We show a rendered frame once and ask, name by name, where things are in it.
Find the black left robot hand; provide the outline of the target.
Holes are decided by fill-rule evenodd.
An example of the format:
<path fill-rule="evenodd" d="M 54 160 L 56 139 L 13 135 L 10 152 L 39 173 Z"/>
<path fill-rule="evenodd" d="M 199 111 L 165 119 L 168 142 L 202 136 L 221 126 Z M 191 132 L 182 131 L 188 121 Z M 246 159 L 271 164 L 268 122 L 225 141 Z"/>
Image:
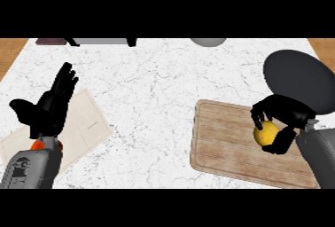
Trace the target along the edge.
<path fill-rule="evenodd" d="M 17 121 L 29 126 L 30 139 L 57 137 L 61 133 L 76 81 L 72 64 L 64 62 L 51 88 L 41 94 L 38 103 L 32 104 L 25 99 L 13 99 L 8 102 L 17 115 Z"/>

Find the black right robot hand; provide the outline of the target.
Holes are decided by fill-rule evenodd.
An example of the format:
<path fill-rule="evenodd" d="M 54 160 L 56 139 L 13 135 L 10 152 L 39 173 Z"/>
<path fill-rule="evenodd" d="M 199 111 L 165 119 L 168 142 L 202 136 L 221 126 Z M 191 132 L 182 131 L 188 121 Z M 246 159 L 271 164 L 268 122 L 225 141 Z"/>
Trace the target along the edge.
<path fill-rule="evenodd" d="M 295 129 L 305 128 L 306 121 L 315 118 L 317 113 L 303 103 L 275 94 L 253 104 L 249 112 L 258 130 L 262 130 L 264 119 L 277 119 L 286 125 L 272 142 L 261 147 L 267 153 L 284 154 L 295 140 Z"/>

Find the yellow lemon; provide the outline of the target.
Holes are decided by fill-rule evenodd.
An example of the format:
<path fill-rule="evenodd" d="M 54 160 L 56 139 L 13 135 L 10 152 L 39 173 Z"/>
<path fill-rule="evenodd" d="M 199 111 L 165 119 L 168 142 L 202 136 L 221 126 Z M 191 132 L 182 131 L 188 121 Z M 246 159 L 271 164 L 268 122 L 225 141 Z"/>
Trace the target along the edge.
<path fill-rule="evenodd" d="M 261 123 L 261 129 L 253 129 L 253 139 L 259 146 L 270 145 L 275 135 L 278 133 L 278 128 L 271 121 L 264 121 Z"/>

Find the dark grey pan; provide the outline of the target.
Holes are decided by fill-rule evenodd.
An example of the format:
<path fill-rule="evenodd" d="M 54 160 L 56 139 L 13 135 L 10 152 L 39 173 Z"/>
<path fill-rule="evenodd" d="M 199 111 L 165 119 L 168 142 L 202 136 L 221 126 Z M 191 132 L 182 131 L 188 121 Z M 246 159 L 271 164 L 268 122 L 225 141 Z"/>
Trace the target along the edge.
<path fill-rule="evenodd" d="M 274 94 L 298 100 L 317 115 L 335 112 L 335 74 L 312 56 L 295 50 L 272 52 L 262 74 Z"/>

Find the wooden cutting board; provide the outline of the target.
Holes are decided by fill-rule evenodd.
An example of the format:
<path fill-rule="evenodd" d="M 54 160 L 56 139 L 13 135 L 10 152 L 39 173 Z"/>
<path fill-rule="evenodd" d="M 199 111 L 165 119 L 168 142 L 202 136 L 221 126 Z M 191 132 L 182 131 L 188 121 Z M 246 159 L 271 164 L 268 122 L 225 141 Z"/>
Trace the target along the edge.
<path fill-rule="evenodd" d="M 193 169 L 280 188 L 317 189 L 298 147 L 265 153 L 253 140 L 246 106 L 199 100 L 194 107 L 190 166 Z"/>

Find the beige placemat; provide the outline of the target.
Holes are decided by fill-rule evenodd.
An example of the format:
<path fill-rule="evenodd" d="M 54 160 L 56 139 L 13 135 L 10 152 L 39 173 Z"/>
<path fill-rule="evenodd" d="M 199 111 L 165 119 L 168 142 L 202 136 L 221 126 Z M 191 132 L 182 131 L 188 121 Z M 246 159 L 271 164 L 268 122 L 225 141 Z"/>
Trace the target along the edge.
<path fill-rule="evenodd" d="M 59 173 L 78 170 L 84 175 L 91 166 L 87 155 L 112 135 L 112 127 L 98 109 L 88 89 L 72 96 L 63 131 L 57 137 L 63 145 L 63 158 Z M 13 155 L 32 146 L 29 127 L 19 123 L 17 128 L 0 139 L 0 176 Z"/>

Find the dark brown block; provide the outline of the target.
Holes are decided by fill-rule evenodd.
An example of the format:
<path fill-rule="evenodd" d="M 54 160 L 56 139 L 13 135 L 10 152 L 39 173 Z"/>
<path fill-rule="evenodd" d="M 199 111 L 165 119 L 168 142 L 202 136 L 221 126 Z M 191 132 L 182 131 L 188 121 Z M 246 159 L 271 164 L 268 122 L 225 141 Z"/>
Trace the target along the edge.
<path fill-rule="evenodd" d="M 64 45 L 66 40 L 63 38 L 38 38 L 36 45 Z"/>

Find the grey appliance with black legs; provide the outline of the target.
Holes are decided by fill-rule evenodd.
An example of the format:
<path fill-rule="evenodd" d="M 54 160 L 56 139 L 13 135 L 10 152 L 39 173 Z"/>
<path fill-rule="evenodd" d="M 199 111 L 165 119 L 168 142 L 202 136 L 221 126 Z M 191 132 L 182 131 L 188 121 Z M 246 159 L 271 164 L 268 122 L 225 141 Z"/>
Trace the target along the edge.
<path fill-rule="evenodd" d="M 126 44 L 129 47 L 135 46 L 135 38 L 66 38 L 64 41 L 72 46 L 81 44 Z"/>

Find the grey round object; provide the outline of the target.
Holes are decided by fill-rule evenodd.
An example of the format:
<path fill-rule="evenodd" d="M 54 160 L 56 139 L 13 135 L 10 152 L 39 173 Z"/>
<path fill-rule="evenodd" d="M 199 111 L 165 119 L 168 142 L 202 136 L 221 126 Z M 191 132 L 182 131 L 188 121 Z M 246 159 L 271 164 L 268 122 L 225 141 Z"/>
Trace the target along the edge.
<path fill-rule="evenodd" d="M 216 47 L 219 46 L 225 39 L 224 38 L 191 38 L 190 39 L 200 47 Z"/>

